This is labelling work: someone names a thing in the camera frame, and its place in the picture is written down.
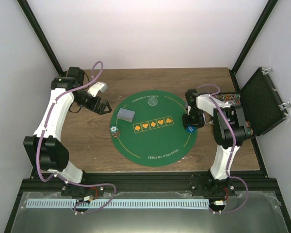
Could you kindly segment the blue small blind button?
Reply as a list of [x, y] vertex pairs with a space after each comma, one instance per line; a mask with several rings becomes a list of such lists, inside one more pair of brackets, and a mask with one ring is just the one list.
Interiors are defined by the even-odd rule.
[[194, 133], [196, 131], [196, 127], [189, 125], [186, 130], [189, 133]]

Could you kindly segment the stack of poker chips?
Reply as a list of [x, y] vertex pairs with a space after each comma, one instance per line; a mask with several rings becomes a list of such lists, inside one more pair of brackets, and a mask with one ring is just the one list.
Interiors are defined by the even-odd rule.
[[110, 132], [113, 138], [118, 138], [120, 136], [119, 128], [116, 125], [110, 127]]

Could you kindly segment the clear dealer button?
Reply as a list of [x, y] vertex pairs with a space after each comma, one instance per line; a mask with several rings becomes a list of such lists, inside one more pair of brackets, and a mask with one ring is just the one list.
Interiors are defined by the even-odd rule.
[[150, 97], [147, 103], [149, 106], [156, 106], [158, 104], [158, 99], [156, 97]]

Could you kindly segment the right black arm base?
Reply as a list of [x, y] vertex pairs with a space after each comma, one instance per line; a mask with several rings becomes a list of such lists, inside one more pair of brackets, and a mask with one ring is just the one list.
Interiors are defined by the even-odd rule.
[[213, 180], [210, 178], [194, 178], [190, 180], [190, 188], [194, 196], [223, 197], [225, 194], [234, 196], [229, 179]]

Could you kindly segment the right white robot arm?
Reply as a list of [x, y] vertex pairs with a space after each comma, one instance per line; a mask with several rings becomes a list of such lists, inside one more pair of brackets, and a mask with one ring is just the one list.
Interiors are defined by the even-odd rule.
[[241, 105], [221, 101], [212, 94], [200, 94], [195, 89], [185, 93], [186, 113], [182, 115], [184, 129], [192, 131], [205, 126], [204, 114], [212, 120], [213, 137], [217, 151], [210, 174], [213, 179], [206, 182], [206, 191], [213, 196], [223, 190], [223, 183], [230, 175], [236, 152], [249, 138], [247, 122]]

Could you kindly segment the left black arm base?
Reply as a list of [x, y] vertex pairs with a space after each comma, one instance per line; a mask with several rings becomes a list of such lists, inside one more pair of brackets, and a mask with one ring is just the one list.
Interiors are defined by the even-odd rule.
[[75, 198], [82, 198], [85, 196], [102, 197], [104, 191], [99, 187], [80, 187], [72, 184], [65, 184], [62, 187], [61, 195]]

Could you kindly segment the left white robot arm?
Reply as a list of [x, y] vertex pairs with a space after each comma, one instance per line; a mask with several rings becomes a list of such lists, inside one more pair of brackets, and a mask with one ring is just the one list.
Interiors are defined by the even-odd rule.
[[61, 134], [73, 103], [96, 114], [103, 115], [112, 111], [110, 104], [98, 94], [107, 89], [107, 84], [97, 81], [102, 74], [91, 74], [84, 83], [86, 73], [79, 67], [70, 67], [64, 77], [56, 77], [51, 82], [50, 99], [41, 123], [32, 136], [23, 141], [25, 151], [41, 181], [47, 182], [59, 177], [72, 185], [78, 196], [89, 192], [85, 172], [77, 168], [69, 159], [67, 148], [61, 143]]

